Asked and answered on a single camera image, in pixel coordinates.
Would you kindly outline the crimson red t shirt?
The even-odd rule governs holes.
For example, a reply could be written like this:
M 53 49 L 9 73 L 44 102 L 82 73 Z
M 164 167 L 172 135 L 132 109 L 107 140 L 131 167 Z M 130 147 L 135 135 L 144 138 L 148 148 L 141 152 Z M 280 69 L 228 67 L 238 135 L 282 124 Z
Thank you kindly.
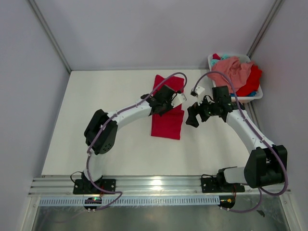
M 156 75 L 153 89 L 164 79 L 164 77 Z M 164 84 L 174 90 L 180 90 L 184 86 L 184 79 L 180 77 L 171 77 Z M 181 105 L 163 114 L 162 116 L 153 115 L 151 136 L 180 140 L 183 117 L 184 111 L 182 110 Z

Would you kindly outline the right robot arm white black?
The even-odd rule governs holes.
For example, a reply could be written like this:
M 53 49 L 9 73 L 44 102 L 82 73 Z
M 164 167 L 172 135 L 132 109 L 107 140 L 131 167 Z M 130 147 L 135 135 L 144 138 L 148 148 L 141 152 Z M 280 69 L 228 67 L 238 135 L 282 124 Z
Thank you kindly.
M 275 145 L 261 133 L 248 117 L 244 106 L 231 100 L 228 87 L 214 87 L 212 93 L 212 97 L 207 97 L 204 88 L 192 89 L 191 95 L 197 98 L 197 102 L 188 107 L 186 124 L 196 128 L 199 126 L 198 116 L 202 122 L 218 116 L 236 132 L 249 152 L 244 167 L 229 167 L 218 171 L 216 187 L 227 191 L 238 183 L 263 189 L 265 186 L 284 183 L 283 190 L 286 190 L 286 148 Z

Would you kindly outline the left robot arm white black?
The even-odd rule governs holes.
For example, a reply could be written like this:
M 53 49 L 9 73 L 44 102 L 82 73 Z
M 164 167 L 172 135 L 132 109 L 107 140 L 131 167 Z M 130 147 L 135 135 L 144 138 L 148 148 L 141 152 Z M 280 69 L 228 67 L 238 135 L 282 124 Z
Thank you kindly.
M 126 108 L 105 112 L 97 110 L 84 131 L 87 153 L 99 157 L 113 148 L 117 132 L 124 126 L 144 117 L 163 115 L 175 107 L 178 92 L 163 85 L 154 95 L 144 94 Z

